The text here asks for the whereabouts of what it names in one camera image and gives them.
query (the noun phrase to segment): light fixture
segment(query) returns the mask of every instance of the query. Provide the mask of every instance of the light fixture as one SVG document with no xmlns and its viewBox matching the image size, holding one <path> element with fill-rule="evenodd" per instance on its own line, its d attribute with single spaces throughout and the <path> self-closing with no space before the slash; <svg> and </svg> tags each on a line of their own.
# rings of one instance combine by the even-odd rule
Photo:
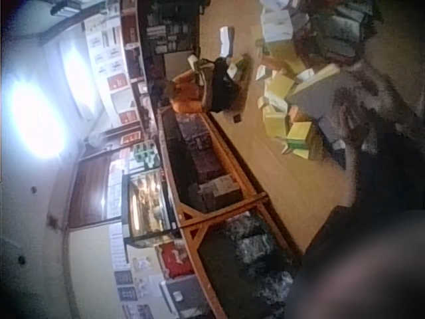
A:
<svg viewBox="0 0 425 319">
<path fill-rule="evenodd" d="M 65 74 L 77 104 L 96 115 L 96 97 L 92 76 L 81 54 L 73 47 L 64 60 Z"/>
<path fill-rule="evenodd" d="M 133 195 L 132 197 L 132 204 L 133 204 L 133 224 L 136 231 L 139 230 L 139 211 L 137 209 L 137 197 Z"/>
<path fill-rule="evenodd" d="M 20 137 L 36 156 L 51 158 L 64 149 L 64 130 L 38 87 L 16 83 L 12 108 Z"/>
<path fill-rule="evenodd" d="M 54 5 L 50 14 L 55 17 L 69 18 L 80 12 L 81 6 L 74 1 L 61 1 Z"/>
</svg>

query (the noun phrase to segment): orange shirt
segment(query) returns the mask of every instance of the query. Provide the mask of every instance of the orange shirt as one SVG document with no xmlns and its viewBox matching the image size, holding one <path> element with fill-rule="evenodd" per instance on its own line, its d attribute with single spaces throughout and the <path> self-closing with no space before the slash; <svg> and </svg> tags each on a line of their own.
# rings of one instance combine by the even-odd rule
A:
<svg viewBox="0 0 425 319">
<path fill-rule="evenodd" d="M 195 73 L 189 70 L 173 79 L 176 84 L 177 96 L 171 100 L 171 105 L 177 113 L 201 113 L 203 89 L 195 82 Z"/>
</svg>

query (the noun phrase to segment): wooden frame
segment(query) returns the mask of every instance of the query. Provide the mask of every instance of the wooden frame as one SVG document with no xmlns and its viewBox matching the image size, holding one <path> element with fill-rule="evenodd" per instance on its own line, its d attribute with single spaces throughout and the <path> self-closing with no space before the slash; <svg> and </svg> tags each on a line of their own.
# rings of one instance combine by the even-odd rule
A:
<svg viewBox="0 0 425 319">
<path fill-rule="evenodd" d="M 187 252 L 189 253 L 189 258 L 192 262 L 193 269 L 195 270 L 195 274 L 198 277 L 199 283 L 212 311 L 214 312 L 214 315 L 216 318 L 220 319 L 227 318 L 227 315 L 222 309 L 217 295 L 211 285 L 208 275 L 205 272 L 205 268 L 198 253 L 199 247 L 209 228 L 246 211 L 256 209 L 259 216 L 261 216 L 261 218 L 263 218 L 263 220 L 265 220 L 265 222 L 267 222 L 269 225 L 270 230 L 273 232 L 278 244 L 285 250 L 291 251 L 291 249 L 280 232 L 278 226 L 274 223 L 270 214 L 263 205 L 263 203 L 268 200 L 268 195 L 264 192 L 256 192 L 254 186 L 252 186 L 250 180 L 237 162 L 230 148 L 227 146 L 226 142 L 223 140 L 220 133 L 206 114 L 201 114 L 201 118 L 203 119 L 205 126 L 210 132 L 212 147 L 226 171 L 231 173 L 238 182 L 244 199 L 238 203 L 207 214 L 201 213 L 180 201 L 179 193 L 177 191 L 174 175 L 172 172 L 171 162 L 169 159 L 167 139 L 165 137 L 163 126 L 163 115 L 166 112 L 173 112 L 173 109 L 168 107 L 158 111 L 159 145 L 161 148 L 165 175 L 171 190 L 172 205 L 175 209 L 177 222 L 179 224 Z"/>
</svg>

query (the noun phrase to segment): floor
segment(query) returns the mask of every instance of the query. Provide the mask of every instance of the floor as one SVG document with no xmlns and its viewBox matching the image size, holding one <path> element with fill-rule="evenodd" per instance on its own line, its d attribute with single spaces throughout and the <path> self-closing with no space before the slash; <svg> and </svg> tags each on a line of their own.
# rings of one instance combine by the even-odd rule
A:
<svg viewBox="0 0 425 319">
<path fill-rule="evenodd" d="M 218 30 L 226 25 L 233 26 L 236 33 L 234 56 L 247 53 L 253 57 L 254 72 L 258 61 L 251 27 L 260 23 L 261 10 L 259 0 L 212 0 L 205 15 L 201 16 L 201 56 L 215 59 L 220 52 Z M 387 5 L 382 11 L 391 26 L 404 25 L 405 20 L 393 15 L 394 10 Z M 398 35 L 402 46 L 394 45 L 391 35 Z M 422 47 L 420 50 L 415 47 L 417 35 L 410 38 L 405 35 L 406 28 L 380 26 L 379 34 L 368 44 L 367 56 L 377 68 L 390 75 L 409 102 L 415 103 L 422 89 L 422 81 L 415 80 L 421 78 L 422 58 L 417 52 Z M 223 113 L 214 116 L 268 192 L 274 209 L 295 242 L 305 250 L 329 212 L 341 202 L 347 187 L 344 172 L 329 156 L 321 161 L 307 161 L 292 154 L 282 155 L 282 145 L 266 136 L 262 114 L 256 105 L 263 91 L 262 84 L 250 80 L 241 122 L 235 124 Z"/>
</svg>

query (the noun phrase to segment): wooden floor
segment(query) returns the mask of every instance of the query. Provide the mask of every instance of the wooden floor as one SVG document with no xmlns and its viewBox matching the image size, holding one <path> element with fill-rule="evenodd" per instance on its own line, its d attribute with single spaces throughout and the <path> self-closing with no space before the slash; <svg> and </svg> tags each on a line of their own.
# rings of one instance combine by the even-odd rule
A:
<svg viewBox="0 0 425 319">
<path fill-rule="evenodd" d="M 366 59 L 388 74 L 403 98 L 417 108 L 424 88 L 421 11 L 415 5 L 395 0 L 378 3 L 384 23 L 376 24 L 377 34 L 367 43 Z M 201 56 L 216 58 L 220 52 L 219 29 L 233 26 L 234 56 L 243 53 L 252 56 L 252 73 L 255 72 L 258 61 L 251 26 L 260 24 L 261 10 L 259 0 L 212 0 L 201 16 Z M 244 108 L 241 123 L 233 124 L 226 114 L 215 118 L 268 192 L 296 243 L 305 249 L 330 210 L 340 202 L 346 188 L 344 173 L 331 159 L 317 162 L 281 155 L 281 145 L 266 137 L 261 111 L 256 106 L 263 86 L 251 80 L 247 89 L 246 102 L 243 99 L 241 102 Z"/>
<path fill-rule="evenodd" d="M 262 6 L 259 0 L 212 0 L 201 16 L 201 56 L 215 59 L 220 53 L 218 30 L 235 28 L 234 56 L 248 53 L 254 59 L 255 45 L 251 26 L 259 24 Z M 281 155 L 281 144 L 266 136 L 257 99 L 264 87 L 255 74 L 246 93 L 242 121 L 234 124 L 226 114 L 214 115 L 225 134 L 243 157 L 272 205 L 301 249 L 338 205 L 345 189 L 343 171 L 332 159 L 307 161 L 295 155 Z"/>
</svg>

